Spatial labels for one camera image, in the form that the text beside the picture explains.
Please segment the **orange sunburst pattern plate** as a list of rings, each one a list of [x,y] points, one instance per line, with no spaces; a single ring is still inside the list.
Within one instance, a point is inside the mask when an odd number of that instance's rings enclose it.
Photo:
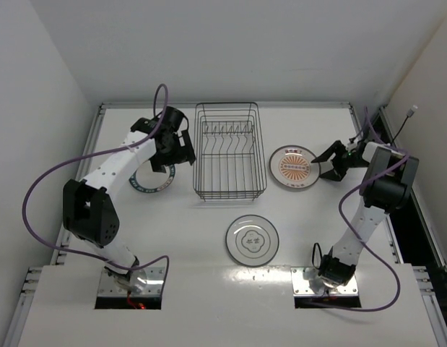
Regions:
[[[314,163],[316,155],[299,145],[277,148],[269,158],[269,172],[283,187],[304,190],[313,186],[320,177],[321,168]]]

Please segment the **grey rimmed white plate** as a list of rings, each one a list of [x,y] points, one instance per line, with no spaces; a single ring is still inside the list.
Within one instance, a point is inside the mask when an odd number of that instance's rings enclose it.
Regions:
[[[242,215],[227,228],[225,246],[230,258],[246,267],[269,264],[279,249],[279,234],[272,222],[260,215]]]

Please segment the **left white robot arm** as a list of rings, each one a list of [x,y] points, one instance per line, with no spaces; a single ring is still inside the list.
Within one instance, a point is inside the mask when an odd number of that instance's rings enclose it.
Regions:
[[[153,119],[138,119],[124,139],[122,151],[109,156],[81,180],[71,179],[64,185],[64,228],[102,257],[116,276],[129,277],[139,261],[118,236],[121,223],[114,199],[144,163],[155,173],[194,163],[189,131],[181,129],[186,119],[182,111],[171,106]]]

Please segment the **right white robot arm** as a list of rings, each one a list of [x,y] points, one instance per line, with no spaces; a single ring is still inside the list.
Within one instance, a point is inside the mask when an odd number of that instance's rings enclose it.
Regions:
[[[320,177],[329,181],[341,181],[351,168],[367,169],[356,189],[360,203],[355,216],[319,265],[318,277],[335,288],[348,284],[377,226],[409,199],[419,160],[386,144],[360,140],[344,145],[337,140],[313,162],[320,165]]]

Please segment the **blue rimmed plate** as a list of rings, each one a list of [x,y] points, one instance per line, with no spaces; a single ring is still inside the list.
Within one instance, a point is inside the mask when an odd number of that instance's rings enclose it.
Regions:
[[[175,178],[175,166],[165,166],[164,171],[154,172],[150,162],[143,163],[129,178],[136,191],[154,194],[169,187]]]

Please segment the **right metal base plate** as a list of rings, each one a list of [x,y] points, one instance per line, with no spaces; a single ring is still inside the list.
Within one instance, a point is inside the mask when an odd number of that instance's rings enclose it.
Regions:
[[[331,287],[317,275],[314,267],[291,267],[292,291],[295,298],[316,299],[326,297],[358,297],[359,290],[356,276],[346,285]]]

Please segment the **metal base plate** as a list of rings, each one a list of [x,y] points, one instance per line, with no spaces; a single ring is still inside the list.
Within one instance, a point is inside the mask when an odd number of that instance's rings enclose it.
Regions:
[[[134,271],[127,279],[110,274],[104,269],[100,275],[97,296],[111,299],[130,293],[133,297],[156,297],[162,292],[164,277],[163,267],[146,267]]]
[[[316,299],[326,297],[358,297],[359,290],[356,276],[346,285],[331,287],[317,275],[314,267],[291,267],[292,291],[295,298]]]

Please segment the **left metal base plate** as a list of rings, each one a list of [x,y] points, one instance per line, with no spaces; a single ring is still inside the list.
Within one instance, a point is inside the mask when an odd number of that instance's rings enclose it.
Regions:
[[[130,293],[133,297],[156,297],[162,292],[164,277],[163,267],[146,267],[134,271],[127,279],[110,274],[104,269],[100,275],[97,296],[111,299]]]

